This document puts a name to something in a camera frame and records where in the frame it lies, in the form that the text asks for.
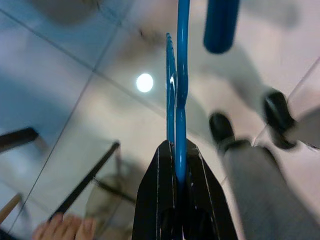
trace blue metal frame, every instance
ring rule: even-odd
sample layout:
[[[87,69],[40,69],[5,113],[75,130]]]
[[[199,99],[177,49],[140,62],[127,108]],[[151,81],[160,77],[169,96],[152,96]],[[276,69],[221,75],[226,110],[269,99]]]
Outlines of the blue metal frame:
[[[185,106],[188,96],[189,9],[190,0],[179,0],[177,27],[177,74],[173,45],[169,33],[167,33],[166,47],[167,139],[170,142],[173,142],[175,137],[175,174],[180,185],[183,185],[186,179],[187,127]]]

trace black shoe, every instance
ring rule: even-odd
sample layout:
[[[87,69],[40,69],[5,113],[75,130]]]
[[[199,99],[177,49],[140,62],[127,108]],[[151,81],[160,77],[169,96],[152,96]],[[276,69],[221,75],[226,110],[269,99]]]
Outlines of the black shoe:
[[[231,123],[225,115],[219,112],[214,112],[210,116],[209,124],[216,147],[218,147],[219,144],[225,139],[229,139],[230,141],[235,140],[235,134]]]

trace blue metal bar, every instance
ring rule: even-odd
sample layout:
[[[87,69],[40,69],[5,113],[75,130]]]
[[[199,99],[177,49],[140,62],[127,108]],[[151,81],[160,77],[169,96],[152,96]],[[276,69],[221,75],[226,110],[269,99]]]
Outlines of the blue metal bar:
[[[190,0],[179,0],[177,26],[177,85],[175,97],[175,173],[181,185],[186,178],[188,96],[188,25]]]
[[[166,137],[175,142],[175,82],[176,63],[172,39],[166,34]]]

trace wooden stick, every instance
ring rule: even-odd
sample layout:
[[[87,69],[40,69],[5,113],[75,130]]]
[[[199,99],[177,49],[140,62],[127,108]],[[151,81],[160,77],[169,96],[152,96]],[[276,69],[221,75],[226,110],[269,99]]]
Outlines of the wooden stick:
[[[11,211],[17,206],[21,201],[22,197],[18,193],[15,195],[0,211],[0,224],[6,219],[6,217],[11,213]]]

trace white tile floor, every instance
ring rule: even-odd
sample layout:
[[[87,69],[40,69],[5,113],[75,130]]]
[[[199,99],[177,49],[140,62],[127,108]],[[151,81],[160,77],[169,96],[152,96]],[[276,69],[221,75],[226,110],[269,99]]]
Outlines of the white tile floor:
[[[319,57],[320,5],[243,0],[235,45],[217,56],[202,43],[206,4],[191,1],[187,128],[222,182],[225,173],[212,147],[208,116],[224,111],[238,136],[257,137],[264,128],[261,96],[270,87],[288,96]],[[76,9],[72,15],[70,9]],[[166,137],[161,39],[166,32],[176,38],[176,2],[104,1],[101,12],[80,0],[0,3],[0,43],[5,46],[0,50],[0,132],[33,126],[48,144],[42,151],[27,144],[0,155],[0,207],[16,192],[26,201],[1,227],[19,237],[29,236],[50,216],[114,140],[121,142],[123,160],[144,172]],[[290,96],[294,117],[320,105],[319,71],[320,66]],[[136,88],[142,73],[154,79],[148,93]],[[290,184],[320,216],[319,153],[306,147],[276,149],[267,133],[257,142],[269,143]],[[113,162],[100,174],[112,172]],[[71,212],[84,215],[91,189]]]

